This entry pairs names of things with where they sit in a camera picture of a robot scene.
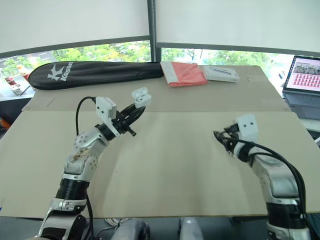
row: pink towel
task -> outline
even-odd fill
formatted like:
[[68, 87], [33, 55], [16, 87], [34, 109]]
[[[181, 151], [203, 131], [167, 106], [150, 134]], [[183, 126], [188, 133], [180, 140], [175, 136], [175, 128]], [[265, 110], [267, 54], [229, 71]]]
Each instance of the pink towel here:
[[172, 62], [178, 82], [169, 83], [172, 87], [203, 85], [208, 81], [196, 63]]

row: beige cardboard surface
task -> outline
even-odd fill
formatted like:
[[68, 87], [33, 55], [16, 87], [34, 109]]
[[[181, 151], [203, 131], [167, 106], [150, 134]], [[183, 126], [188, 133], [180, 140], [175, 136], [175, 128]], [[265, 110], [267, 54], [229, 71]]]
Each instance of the beige cardboard surface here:
[[[258, 178], [227, 154], [213, 130], [241, 112], [145, 112], [100, 157], [89, 186], [94, 216], [266, 214]], [[259, 143], [301, 172], [307, 211], [320, 211], [320, 151], [291, 112], [257, 112]], [[73, 111], [25, 111], [0, 141], [1, 216], [43, 217], [75, 138]], [[100, 123], [81, 112], [80, 130]]]
[[[24, 111], [74, 111], [85, 96], [106, 96], [123, 109], [133, 101], [131, 92], [147, 87], [152, 95], [148, 112], [233, 112], [290, 111], [259, 66], [226, 66], [234, 68], [238, 83], [209, 81], [206, 85], [171, 87], [164, 77], [89, 85], [62, 90], [37, 90]], [[249, 81], [247, 76], [254, 76]], [[83, 111], [94, 111], [85, 101]]]

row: white desk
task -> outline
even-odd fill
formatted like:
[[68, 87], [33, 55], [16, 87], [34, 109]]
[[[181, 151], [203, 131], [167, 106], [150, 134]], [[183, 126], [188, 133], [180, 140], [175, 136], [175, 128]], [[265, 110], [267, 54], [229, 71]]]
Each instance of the white desk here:
[[[138, 135], [111, 142], [90, 184], [95, 217], [266, 214], [259, 180], [212, 137], [213, 130], [259, 109], [259, 142], [297, 167], [306, 183], [307, 211], [320, 211], [317, 145], [260, 68], [236, 70], [237, 84], [171, 88], [161, 78], [37, 91], [0, 141], [0, 215], [45, 215], [73, 144], [82, 97], [108, 96], [122, 109], [132, 102], [131, 91], [143, 86], [152, 105], [132, 125]], [[248, 82], [247, 75], [256, 81]], [[91, 111], [80, 113], [81, 131], [101, 122], [90, 101], [83, 109]]]

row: bottle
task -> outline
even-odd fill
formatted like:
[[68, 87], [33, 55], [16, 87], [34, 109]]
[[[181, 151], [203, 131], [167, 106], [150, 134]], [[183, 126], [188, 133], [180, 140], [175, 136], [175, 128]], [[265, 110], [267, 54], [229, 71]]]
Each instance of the bottle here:
[[16, 81], [14, 80], [14, 78], [12, 76], [8, 76], [5, 78], [5, 81], [9, 84], [9, 85], [16, 85]]
[[21, 74], [21, 76], [27, 81], [29, 82], [29, 75], [30, 75], [30, 71], [25, 68], [22, 64], [18, 64], [16, 66], [19, 70], [19, 73]]

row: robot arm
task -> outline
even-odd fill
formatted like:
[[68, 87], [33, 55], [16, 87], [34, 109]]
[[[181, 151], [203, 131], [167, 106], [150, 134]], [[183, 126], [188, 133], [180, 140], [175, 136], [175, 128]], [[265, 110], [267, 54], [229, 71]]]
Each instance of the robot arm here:
[[43, 219], [39, 239], [81, 240], [86, 219], [81, 215], [87, 204], [87, 188], [98, 166], [101, 153], [120, 134], [136, 133], [130, 128], [151, 103], [147, 88], [132, 93], [134, 103], [121, 112], [109, 98], [96, 97], [96, 113], [103, 121], [79, 134], [66, 158], [60, 187]]
[[214, 136], [228, 152], [248, 163], [259, 178], [268, 211], [267, 229], [271, 239], [310, 240], [292, 171], [270, 152], [251, 144], [258, 141], [255, 116], [248, 114], [239, 117], [224, 132], [215, 131]]

